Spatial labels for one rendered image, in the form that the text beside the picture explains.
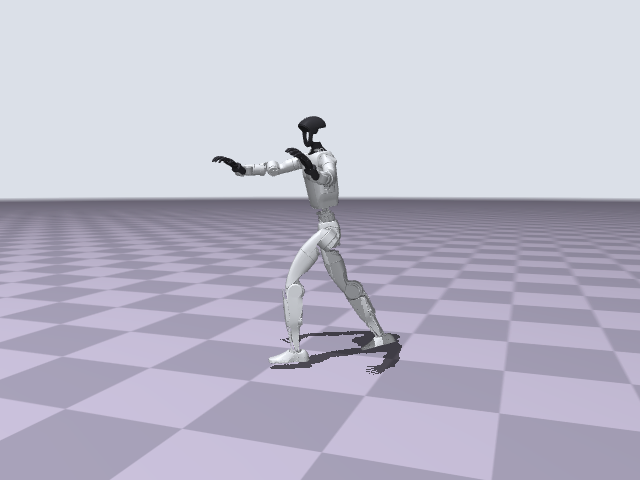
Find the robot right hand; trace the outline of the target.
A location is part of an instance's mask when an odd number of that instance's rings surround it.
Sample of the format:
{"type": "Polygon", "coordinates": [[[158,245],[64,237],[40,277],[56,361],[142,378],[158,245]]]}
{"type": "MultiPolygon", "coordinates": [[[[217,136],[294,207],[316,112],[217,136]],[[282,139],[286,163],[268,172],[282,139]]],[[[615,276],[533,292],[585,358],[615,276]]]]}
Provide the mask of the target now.
{"type": "Polygon", "coordinates": [[[242,175],[244,175],[246,173],[246,169],[244,167],[242,167],[240,163],[236,163],[234,160],[232,160],[230,158],[223,157],[223,156],[217,156],[217,157],[213,158],[212,162],[217,162],[218,160],[219,160],[219,163],[221,161],[223,161],[225,164],[231,166],[233,172],[239,172],[242,175]]]}

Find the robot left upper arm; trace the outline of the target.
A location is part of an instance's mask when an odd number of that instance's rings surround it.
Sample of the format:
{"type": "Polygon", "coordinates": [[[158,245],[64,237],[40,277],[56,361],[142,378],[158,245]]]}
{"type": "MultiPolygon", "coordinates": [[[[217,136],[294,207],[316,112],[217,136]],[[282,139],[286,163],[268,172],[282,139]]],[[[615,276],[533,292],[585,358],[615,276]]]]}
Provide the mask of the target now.
{"type": "MultiPolygon", "coordinates": [[[[320,168],[322,168],[323,172],[324,171],[328,171],[329,169],[331,169],[336,174],[336,163],[337,163],[337,159],[335,159],[334,157],[326,155],[326,154],[322,154],[322,156],[319,159],[318,165],[319,165],[320,168]]],[[[332,185],[334,185],[336,183],[336,181],[334,183],[332,183],[332,185]]],[[[330,185],[330,186],[332,186],[332,185],[330,185]]],[[[324,186],[324,187],[326,187],[326,186],[324,186]]]]}

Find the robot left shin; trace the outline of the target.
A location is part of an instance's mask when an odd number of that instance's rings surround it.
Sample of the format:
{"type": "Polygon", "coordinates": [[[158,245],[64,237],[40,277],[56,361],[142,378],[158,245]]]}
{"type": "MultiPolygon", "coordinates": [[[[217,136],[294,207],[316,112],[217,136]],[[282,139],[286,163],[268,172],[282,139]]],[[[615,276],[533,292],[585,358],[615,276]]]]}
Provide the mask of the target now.
{"type": "MultiPolygon", "coordinates": [[[[283,288],[282,288],[283,292],[283,288]]],[[[302,316],[303,316],[303,289],[299,284],[292,284],[287,289],[287,299],[284,298],[283,293],[283,306],[284,306],[284,316],[285,323],[288,331],[289,341],[291,345],[290,353],[294,353],[297,349],[299,352],[299,332],[300,326],[303,325],[302,316]],[[290,331],[291,328],[291,331],[290,331]],[[292,349],[292,342],[294,345],[294,350],[292,349]]],[[[298,353],[295,352],[295,353],[298,353]]]]}

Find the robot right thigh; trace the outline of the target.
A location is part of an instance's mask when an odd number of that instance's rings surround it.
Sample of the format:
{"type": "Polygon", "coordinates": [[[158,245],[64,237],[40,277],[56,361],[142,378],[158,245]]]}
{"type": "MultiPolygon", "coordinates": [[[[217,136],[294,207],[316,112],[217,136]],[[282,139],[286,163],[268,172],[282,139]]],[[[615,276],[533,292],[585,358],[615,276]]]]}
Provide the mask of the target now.
{"type": "MultiPolygon", "coordinates": [[[[332,248],[335,248],[338,245],[340,245],[340,240],[332,248]]],[[[355,299],[360,297],[363,293],[363,286],[359,281],[348,280],[344,260],[339,254],[339,250],[335,251],[335,249],[333,249],[329,250],[328,252],[326,252],[324,249],[322,250],[321,248],[320,250],[324,265],[335,284],[349,298],[355,299]]]]}

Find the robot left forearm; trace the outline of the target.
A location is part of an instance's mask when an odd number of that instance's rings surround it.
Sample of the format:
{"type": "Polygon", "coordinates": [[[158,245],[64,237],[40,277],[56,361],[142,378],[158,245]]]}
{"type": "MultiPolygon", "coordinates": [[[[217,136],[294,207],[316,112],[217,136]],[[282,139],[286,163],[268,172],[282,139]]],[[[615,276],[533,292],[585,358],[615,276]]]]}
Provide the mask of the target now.
{"type": "Polygon", "coordinates": [[[306,174],[306,178],[308,180],[310,180],[311,182],[316,182],[319,185],[324,185],[324,186],[330,186],[332,185],[332,183],[334,183],[337,180],[336,174],[334,173],[334,171],[332,171],[331,169],[329,169],[328,171],[318,171],[320,177],[318,180],[314,181],[312,179],[312,177],[308,174],[306,174]]]}

